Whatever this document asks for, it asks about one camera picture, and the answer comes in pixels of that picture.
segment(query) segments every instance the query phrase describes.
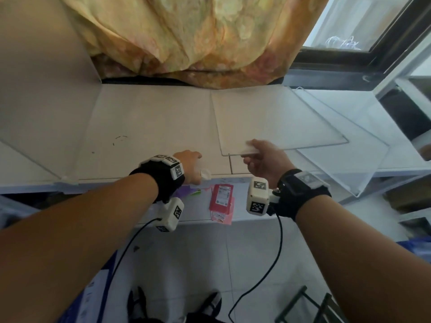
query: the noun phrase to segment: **red package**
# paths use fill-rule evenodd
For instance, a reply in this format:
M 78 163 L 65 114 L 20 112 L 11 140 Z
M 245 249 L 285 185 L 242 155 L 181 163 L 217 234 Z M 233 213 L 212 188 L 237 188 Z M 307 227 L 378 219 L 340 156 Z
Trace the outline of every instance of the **red package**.
M 232 203 L 233 191 L 233 185 L 214 185 L 213 196 L 209 203 L 209 210 L 228 215 Z

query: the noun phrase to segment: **floor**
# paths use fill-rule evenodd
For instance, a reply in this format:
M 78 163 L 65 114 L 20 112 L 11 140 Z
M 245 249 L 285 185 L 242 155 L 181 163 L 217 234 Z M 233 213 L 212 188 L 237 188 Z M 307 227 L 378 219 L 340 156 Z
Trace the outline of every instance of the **floor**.
M 405 240 L 397 213 L 381 197 L 360 201 L 348 209 L 395 241 Z M 320 303 L 329 289 L 292 220 L 282 218 L 283 250 L 267 279 L 235 308 L 236 323 L 273 322 L 302 286 Z M 229 322 L 234 301 L 267 271 L 277 254 L 277 220 L 179 226 L 173 233 L 146 228 L 136 238 L 112 283 L 104 323 L 127 322 L 126 302 L 131 289 L 141 286 L 150 317 L 182 322 L 209 292 L 222 292 L 219 320 Z M 301 300 L 288 320 L 312 322 L 316 309 Z

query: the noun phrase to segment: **forearm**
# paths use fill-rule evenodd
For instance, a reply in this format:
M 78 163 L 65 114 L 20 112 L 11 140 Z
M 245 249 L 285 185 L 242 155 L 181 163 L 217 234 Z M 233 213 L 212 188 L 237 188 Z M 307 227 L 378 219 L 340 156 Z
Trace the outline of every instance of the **forearm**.
M 425 322 L 431 265 L 328 196 L 301 207 L 297 224 L 350 322 Z
M 134 174 L 1 231 L 0 258 L 8 263 L 0 265 L 3 321 L 56 320 L 121 246 L 157 194 L 152 177 Z M 30 301 L 17 301 L 23 297 Z

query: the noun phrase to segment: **hand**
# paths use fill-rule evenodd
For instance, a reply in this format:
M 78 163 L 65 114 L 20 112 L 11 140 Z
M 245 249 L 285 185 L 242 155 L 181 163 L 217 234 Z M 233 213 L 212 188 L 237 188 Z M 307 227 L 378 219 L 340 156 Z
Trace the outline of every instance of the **hand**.
M 242 155 L 248 170 L 256 177 L 268 180 L 269 188 L 277 187 L 283 174 L 296 167 L 289 160 L 286 153 L 266 140 L 251 140 L 249 142 L 259 153 Z
M 200 185 L 200 171 L 196 169 L 197 159 L 202 157 L 199 152 L 192 152 L 190 150 L 178 152 L 174 157 L 180 160 L 184 169 L 184 183 L 183 185 Z

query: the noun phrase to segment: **barcode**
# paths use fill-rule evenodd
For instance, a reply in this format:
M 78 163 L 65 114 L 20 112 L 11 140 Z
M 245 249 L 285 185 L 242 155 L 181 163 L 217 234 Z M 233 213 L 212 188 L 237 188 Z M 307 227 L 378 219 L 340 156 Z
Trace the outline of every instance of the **barcode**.
M 228 186 L 219 186 L 218 187 L 218 193 L 217 197 L 215 199 L 215 203 L 222 205 L 222 206 L 228 206 L 229 205 L 229 196 L 231 195 L 231 187 Z

